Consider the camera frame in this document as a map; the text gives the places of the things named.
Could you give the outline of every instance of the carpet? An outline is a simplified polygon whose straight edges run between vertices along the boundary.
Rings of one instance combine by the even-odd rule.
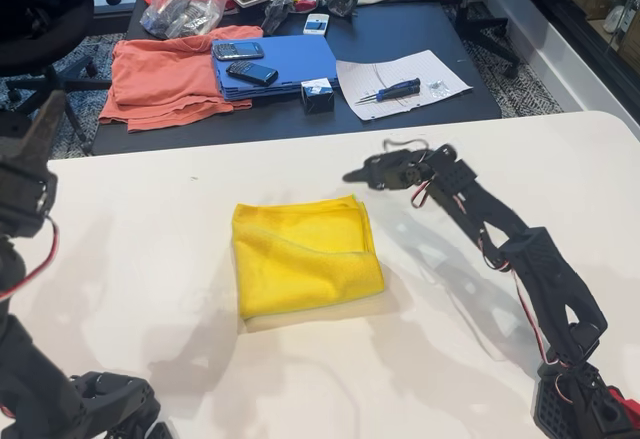
[[[453,22],[456,6],[444,6],[443,9],[449,20]],[[483,3],[473,2],[469,4],[469,17],[484,19],[493,15]],[[502,117],[539,116],[564,112],[531,66],[513,47],[508,37],[498,37],[491,30],[486,31],[485,34],[516,54],[522,61],[518,68],[518,76],[508,79],[503,74],[509,64],[507,61],[471,42],[462,41],[482,80],[500,106]]]
[[[471,18],[492,17],[489,10],[482,3],[472,3],[469,7]],[[444,10],[449,19],[453,21],[455,16],[454,6],[445,6]],[[518,54],[508,38],[496,37],[491,31],[487,35],[515,54]],[[93,57],[98,69],[97,77],[109,78],[111,77],[111,51],[116,42],[123,39],[123,37],[123,34],[88,37],[71,54],[58,61],[55,64],[56,69],[61,70],[81,57],[90,55]],[[519,68],[518,76],[515,79],[508,79],[503,75],[503,71],[507,66],[506,61],[470,42],[465,41],[464,46],[480,72],[484,83],[500,106],[502,117],[535,116],[563,112],[560,105],[524,59]],[[27,91],[24,91],[23,97],[28,97],[27,94]],[[76,111],[85,133],[89,138],[93,139],[98,128],[98,115],[104,105],[106,92],[73,92],[69,96],[71,105]],[[12,107],[8,103],[4,80],[0,83],[0,104],[5,107]],[[65,120],[56,138],[52,158],[80,157],[82,155],[78,138],[73,133],[69,121]]]
[[[84,56],[91,56],[93,63],[98,69],[96,79],[111,78],[111,52],[116,42],[122,40],[124,34],[109,34],[104,36],[87,37],[71,54],[64,59],[56,62],[54,67],[57,71],[63,70],[65,67],[72,65],[74,62],[82,59]],[[19,79],[21,77],[29,78],[30,76],[20,76],[11,79]],[[87,77],[83,71],[81,77]],[[11,103],[7,97],[7,87],[5,81],[7,78],[0,80],[0,107],[11,109],[16,104]],[[30,91],[20,91],[22,99],[26,99],[31,94]],[[107,91],[90,91],[90,92],[71,92],[69,100],[71,107],[75,111],[84,133],[90,140],[96,135],[98,130],[98,115],[104,106],[107,98]],[[58,135],[54,141],[51,151],[52,159],[62,159],[67,157],[82,157],[82,149],[80,149],[80,141],[73,132],[71,124],[66,118],[62,121]]]

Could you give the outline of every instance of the yellow cloth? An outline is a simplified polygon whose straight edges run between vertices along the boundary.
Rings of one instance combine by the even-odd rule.
[[[310,309],[384,289],[369,216],[353,196],[233,214],[240,315]]]

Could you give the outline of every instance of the blue notebook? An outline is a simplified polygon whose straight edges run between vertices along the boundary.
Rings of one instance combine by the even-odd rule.
[[[227,42],[257,42],[262,46],[264,57],[251,62],[271,67],[278,71],[278,79],[268,87],[251,84],[227,74],[230,61],[219,62],[213,53],[213,67],[218,79],[218,88],[225,100],[250,99],[260,96],[274,96],[300,93],[300,83],[326,77],[333,87],[338,87],[336,58],[324,36],[299,35],[277,36]]]

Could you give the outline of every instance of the folded orange cloth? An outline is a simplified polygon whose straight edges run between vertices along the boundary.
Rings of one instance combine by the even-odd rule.
[[[140,131],[182,126],[212,114],[248,109],[251,100],[226,102],[211,64],[214,39],[262,37],[255,26],[229,26],[167,41],[120,41],[113,49],[113,85],[100,122]]]

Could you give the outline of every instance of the smartphone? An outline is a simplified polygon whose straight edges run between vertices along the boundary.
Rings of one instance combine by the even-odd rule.
[[[213,54],[219,61],[260,59],[264,57],[264,51],[257,42],[214,42],[212,47]]]
[[[249,61],[236,61],[227,67],[227,74],[260,86],[270,86],[278,78],[278,71]]]
[[[302,33],[324,36],[324,33],[327,32],[328,25],[329,25],[328,14],[309,14]]]

